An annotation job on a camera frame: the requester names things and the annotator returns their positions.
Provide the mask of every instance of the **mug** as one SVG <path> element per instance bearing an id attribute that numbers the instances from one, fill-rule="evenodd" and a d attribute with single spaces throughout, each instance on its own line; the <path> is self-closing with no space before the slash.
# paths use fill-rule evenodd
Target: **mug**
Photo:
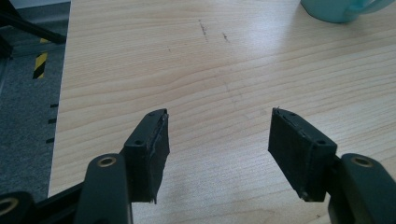
<path id="1" fill-rule="evenodd" d="M 378 11 L 395 0 L 301 0 L 312 17 L 328 22 L 354 21 L 360 14 Z"/>

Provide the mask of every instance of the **chair leg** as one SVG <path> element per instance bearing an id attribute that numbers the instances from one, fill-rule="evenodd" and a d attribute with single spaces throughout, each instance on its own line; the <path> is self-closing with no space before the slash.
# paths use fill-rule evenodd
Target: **chair leg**
<path id="1" fill-rule="evenodd" d="M 9 58 L 12 53 L 12 47 L 0 36 L 0 58 Z"/>
<path id="2" fill-rule="evenodd" d="M 0 21 L 4 22 L 5 24 L 11 25 L 17 29 L 23 30 L 24 32 L 47 39 L 55 44 L 63 44 L 66 42 L 66 36 L 64 35 L 53 33 L 52 31 L 41 28 L 29 21 L 25 21 L 22 18 L 10 15 L 1 10 Z"/>

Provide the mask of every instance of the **wood grain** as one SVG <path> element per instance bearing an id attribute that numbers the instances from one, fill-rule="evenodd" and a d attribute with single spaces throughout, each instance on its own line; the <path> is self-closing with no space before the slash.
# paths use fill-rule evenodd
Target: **wood grain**
<path id="1" fill-rule="evenodd" d="M 166 107 L 159 203 L 133 204 L 135 223 L 329 223 L 268 153 L 271 109 L 395 178 L 395 11 L 331 24 L 291 0 L 73 0 L 49 195 Z"/>

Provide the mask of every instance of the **screw hole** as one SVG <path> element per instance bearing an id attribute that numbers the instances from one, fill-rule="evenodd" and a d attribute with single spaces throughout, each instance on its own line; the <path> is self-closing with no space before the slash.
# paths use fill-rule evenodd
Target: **screw hole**
<path id="1" fill-rule="evenodd" d="M 16 198 L 5 198 L 0 201 L 0 216 L 7 214 L 17 207 L 19 201 Z"/>
<path id="2" fill-rule="evenodd" d="M 116 163 L 117 159 L 114 157 L 104 157 L 98 161 L 98 166 L 100 167 L 107 167 L 111 166 L 112 164 Z"/>
<path id="3" fill-rule="evenodd" d="M 143 145 L 143 141 L 141 141 L 141 140 L 136 140 L 136 141 L 134 141 L 134 143 L 136 144 L 136 145 L 138 145 L 138 146 L 141 146 L 141 145 Z"/>
<path id="4" fill-rule="evenodd" d="M 352 162 L 363 167 L 373 167 L 373 163 L 363 157 L 353 157 Z"/>

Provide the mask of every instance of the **yellow and black tape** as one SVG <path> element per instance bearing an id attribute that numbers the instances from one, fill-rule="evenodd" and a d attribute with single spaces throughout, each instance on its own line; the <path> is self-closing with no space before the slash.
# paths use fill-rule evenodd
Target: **yellow and black tape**
<path id="1" fill-rule="evenodd" d="M 48 40 L 41 38 L 40 43 L 46 43 Z M 40 53 L 35 58 L 35 71 L 33 72 L 33 79 L 43 78 L 44 69 L 46 68 L 47 52 Z"/>

